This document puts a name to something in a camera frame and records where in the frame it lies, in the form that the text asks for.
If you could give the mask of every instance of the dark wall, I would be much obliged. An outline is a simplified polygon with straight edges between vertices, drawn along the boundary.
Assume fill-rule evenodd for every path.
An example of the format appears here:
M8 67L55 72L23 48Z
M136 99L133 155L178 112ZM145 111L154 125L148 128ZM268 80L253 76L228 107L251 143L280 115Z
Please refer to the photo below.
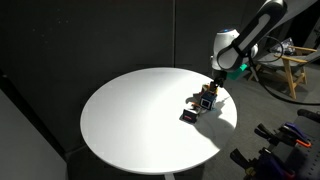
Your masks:
M258 12L265 0L177 0L176 67L203 74L211 72L209 57L217 32L236 28L238 32Z
M0 69L65 151L83 142L81 108L109 80L173 66L171 0L1 3Z

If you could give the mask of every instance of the gray floor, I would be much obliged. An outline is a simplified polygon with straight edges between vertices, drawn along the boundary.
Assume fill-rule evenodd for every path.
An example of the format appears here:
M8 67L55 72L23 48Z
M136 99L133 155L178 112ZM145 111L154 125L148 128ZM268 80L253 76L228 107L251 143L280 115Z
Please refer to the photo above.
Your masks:
M319 103L319 70L319 65L308 65L308 84L296 88L297 101ZM293 105L273 98L257 82L247 81L248 73L245 72L239 79L228 80L225 83L225 89L231 94L238 111L236 130L226 147L205 164L175 174L176 180L243 179L244 170L229 158L229 154L238 148L247 159L253 159L259 156L258 151L262 147L268 147L267 141L253 132L259 123L263 123L268 129L277 129L284 122L293 122L298 109L320 111L318 106ZM274 92L289 98L285 83L274 80L268 74L264 74L263 77ZM87 147L71 156L68 172L70 180L164 179L164 176L143 176L115 169L96 158Z

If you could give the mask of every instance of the round white table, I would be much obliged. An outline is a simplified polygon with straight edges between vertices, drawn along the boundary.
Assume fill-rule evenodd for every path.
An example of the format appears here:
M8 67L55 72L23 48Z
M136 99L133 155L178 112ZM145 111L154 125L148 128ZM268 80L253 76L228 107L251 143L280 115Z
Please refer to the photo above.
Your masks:
M150 68L111 80L81 114L81 133L103 161L124 171L170 174L204 163L233 134L236 106L219 88L216 110L192 125L180 120L187 99L212 79L178 68Z

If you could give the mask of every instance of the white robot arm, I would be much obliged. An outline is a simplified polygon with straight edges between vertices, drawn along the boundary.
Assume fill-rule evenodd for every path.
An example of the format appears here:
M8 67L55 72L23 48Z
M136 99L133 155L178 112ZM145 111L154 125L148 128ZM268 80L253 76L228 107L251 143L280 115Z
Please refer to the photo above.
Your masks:
M307 9L317 0L267 0L256 16L238 34L235 29L217 33L211 58L213 76L226 78L226 72L237 70L248 62L248 53L258 52L256 43L269 31Z

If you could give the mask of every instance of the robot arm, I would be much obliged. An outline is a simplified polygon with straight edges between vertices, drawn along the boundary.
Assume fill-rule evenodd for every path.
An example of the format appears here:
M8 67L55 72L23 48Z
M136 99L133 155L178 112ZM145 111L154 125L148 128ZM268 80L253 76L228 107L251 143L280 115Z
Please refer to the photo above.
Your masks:
M299 0L286 1L291 6L287 6L283 0L267 0L241 34L234 29L225 29L217 33L211 59L215 78L225 79L227 72L233 72L248 62L248 53L251 52L251 57L256 55L258 51L256 43L263 36L316 2L316 0L300 1L300 3Z

